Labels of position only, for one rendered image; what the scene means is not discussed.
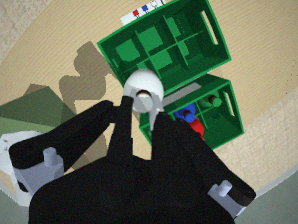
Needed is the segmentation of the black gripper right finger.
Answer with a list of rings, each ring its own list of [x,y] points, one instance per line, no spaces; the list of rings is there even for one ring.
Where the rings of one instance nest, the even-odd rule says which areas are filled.
[[[255,191],[228,169],[187,121],[170,119],[159,95],[153,94],[152,100],[151,160],[162,160],[167,210],[179,217],[188,215],[200,199],[197,183],[235,219],[256,198]]]

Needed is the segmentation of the white paper pick list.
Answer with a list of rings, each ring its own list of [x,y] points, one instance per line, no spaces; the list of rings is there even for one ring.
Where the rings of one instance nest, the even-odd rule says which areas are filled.
[[[152,11],[153,9],[156,9],[157,7],[160,7],[161,5],[164,5],[166,2],[165,0],[154,0],[140,8],[138,8],[137,10],[127,14],[126,16],[120,18],[123,25],[126,25],[128,23],[130,23],[132,20],[137,19],[138,17],[142,16],[143,14],[146,14],[150,11]]]

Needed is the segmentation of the red bottle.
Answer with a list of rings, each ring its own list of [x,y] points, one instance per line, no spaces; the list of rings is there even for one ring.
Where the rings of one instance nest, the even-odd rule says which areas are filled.
[[[200,122],[200,120],[197,117],[195,117],[194,121],[190,122],[189,124],[198,133],[198,135],[200,135],[200,137],[204,140],[204,138],[202,137],[204,134],[204,126]]]

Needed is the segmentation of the green plastic crate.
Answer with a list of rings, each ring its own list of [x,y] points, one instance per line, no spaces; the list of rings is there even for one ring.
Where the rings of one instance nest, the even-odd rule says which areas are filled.
[[[159,75],[164,94],[232,60],[208,0],[172,0],[96,44],[123,88],[134,71],[149,69]]]
[[[208,108],[201,106],[197,102],[197,100],[216,90],[218,90],[219,98],[222,100],[220,106]],[[231,113],[225,92],[228,93],[234,116]],[[204,125],[204,134],[202,137],[212,150],[244,134],[239,108],[230,80],[206,73],[166,94],[162,99],[162,106],[165,112],[168,113],[170,119],[173,120],[176,118],[173,114],[174,112],[191,103],[194,103],[196,107],[194,116],[197,116]],[[151,145],[152,138],[150,138],[150,136],[152,131],[149,125],[149,112],[140,113],[139,129]]]

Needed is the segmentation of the white bottle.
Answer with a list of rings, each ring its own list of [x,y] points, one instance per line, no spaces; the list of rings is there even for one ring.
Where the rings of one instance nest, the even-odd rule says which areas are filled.
[[[159,95],[161,102],[164,96],[164,89],[161,81],[155,73],[146,71],[149,69],[138,69],[125,82],[123,96],[129,96],[133,89],[137,89],[133,110],[140,113],[147,113],[153,106],[153,94]]]

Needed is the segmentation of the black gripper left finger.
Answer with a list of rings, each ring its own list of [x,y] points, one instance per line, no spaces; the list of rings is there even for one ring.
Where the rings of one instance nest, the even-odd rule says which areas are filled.
[[[102,100],[47,133],[11,145],[8,152],[19,188],[33,197],[40,187],[63,176],[110,123],[115,123],[98,198],[111,209],[126,206],[134,188],[131,128],[136,93],[132,88],[129,96],[122,96],[120,106]]]

